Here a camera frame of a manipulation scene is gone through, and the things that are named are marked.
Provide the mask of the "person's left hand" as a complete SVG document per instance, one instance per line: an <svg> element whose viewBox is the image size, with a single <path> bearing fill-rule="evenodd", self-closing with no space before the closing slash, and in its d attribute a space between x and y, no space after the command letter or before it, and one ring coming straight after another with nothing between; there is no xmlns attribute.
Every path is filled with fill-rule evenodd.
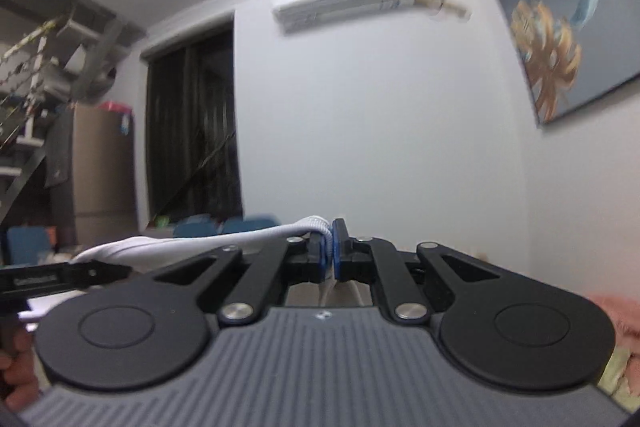
<svg viewBox="0 0 640 427"><path fill-rule="evenodd" d="M3 403L14 413L40 398L34 337L23 325L1 326L1 380L9 387Z"/></svg>

